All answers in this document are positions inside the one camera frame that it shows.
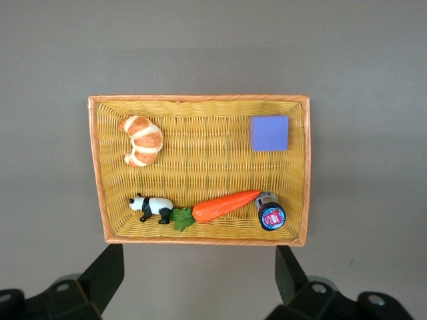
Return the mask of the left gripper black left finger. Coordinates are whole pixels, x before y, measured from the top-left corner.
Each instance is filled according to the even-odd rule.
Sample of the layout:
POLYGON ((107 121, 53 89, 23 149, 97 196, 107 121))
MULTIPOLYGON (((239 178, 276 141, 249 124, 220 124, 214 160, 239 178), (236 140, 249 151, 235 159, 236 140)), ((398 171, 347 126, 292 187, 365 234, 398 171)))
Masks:
POLYGON ((77 278, 63 278, 26 300, 26 320, 102 320, 124 279, 123 246, 111 244, 77 278))

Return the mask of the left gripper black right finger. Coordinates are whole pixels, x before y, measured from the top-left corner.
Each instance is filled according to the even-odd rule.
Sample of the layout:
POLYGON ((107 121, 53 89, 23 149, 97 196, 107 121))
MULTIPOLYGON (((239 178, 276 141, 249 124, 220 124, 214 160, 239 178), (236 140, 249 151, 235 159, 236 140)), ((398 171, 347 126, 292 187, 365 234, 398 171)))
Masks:
POLYGON ((327 281, 309 279, 288 246, 276 247, 275 280, 282 303, 266 320, 358 320, 356 303, 327 281))

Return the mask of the small dark jar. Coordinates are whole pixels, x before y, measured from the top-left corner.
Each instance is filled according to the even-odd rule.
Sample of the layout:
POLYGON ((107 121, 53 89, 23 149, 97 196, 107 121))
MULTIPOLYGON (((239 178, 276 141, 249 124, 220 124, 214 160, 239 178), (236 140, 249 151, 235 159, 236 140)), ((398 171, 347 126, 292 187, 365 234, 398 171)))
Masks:
POLYGON ((284 226, 286 212, 276 195, 271 192, 260 193, 256 197, 254 204, 258 211, 258 219, 262 229, 275 231, 284 226))

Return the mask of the black white panda figurine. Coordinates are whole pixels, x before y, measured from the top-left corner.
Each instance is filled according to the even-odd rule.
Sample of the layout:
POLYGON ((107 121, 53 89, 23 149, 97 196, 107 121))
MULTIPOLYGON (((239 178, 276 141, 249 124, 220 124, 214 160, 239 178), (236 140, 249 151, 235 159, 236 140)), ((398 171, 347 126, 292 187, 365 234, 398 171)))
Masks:
POLYGON ((139 220, 144 223, 153 215, 159 215, 161 219, 159 224, 169 224, 169 216, 173 211, 173 203, 166 198, 161 197, 142 197, 138 193, 128 201, 129 208, 133 211, 141 211, 142 216, 139 220))

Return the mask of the orange toy carrot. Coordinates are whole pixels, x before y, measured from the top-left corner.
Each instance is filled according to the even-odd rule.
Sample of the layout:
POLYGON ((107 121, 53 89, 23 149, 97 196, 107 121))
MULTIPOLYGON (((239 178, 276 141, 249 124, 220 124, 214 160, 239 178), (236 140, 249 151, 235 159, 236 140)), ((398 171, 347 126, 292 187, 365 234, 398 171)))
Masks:
POLYGON ((245 207, 260 193, 258 190, 240 191, 202 201, 193 208, 173 209, 169 218, 174 222, 173 228, 182 232, 194 223, 207 223, 245 207))

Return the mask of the toy croissant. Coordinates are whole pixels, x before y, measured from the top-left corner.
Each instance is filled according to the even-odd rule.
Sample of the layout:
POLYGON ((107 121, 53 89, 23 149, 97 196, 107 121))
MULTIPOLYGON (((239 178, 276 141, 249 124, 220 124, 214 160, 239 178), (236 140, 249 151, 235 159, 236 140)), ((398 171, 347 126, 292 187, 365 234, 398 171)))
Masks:
POLYGON ((163 148, 163 133, 147 117, 131 116, 118 126, 131 139, 131 152, 124 157, 131 167, 146 167, 155 162, 163 148))

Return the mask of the orange wicker tray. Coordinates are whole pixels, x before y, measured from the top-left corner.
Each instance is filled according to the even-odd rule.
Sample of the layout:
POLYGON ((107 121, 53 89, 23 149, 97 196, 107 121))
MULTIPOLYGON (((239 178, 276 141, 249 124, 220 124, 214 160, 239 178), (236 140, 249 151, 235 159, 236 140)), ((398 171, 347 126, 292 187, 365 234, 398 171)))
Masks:
POLYGON ((108 243, 191 243, 302 246, 308 232, 311 180, 310 100, 303 95, 99 95, 88 99, 89 132, 104 238, 108 243), (124 161, 131 141, 119 124, 149 118, 163 133, 163 149, 147 167, 124 161), (285 115, 286 151, 256 152, 250 117, 285 115), (286 212, 276 231, 262 229, 246 205, 183 231, 145 223, 128 201, 141 193, 176 207, 245 190, 270 191, 286 212))

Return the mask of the purple foam cube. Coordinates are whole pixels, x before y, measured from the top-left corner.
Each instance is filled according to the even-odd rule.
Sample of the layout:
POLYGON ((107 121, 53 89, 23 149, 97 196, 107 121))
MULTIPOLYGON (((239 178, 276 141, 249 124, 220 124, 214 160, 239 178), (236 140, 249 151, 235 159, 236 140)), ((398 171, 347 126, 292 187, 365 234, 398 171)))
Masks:
POLYGON ((257 115, 250 117, 250 146, 254 151, 286 151, 289 117, 257 115))

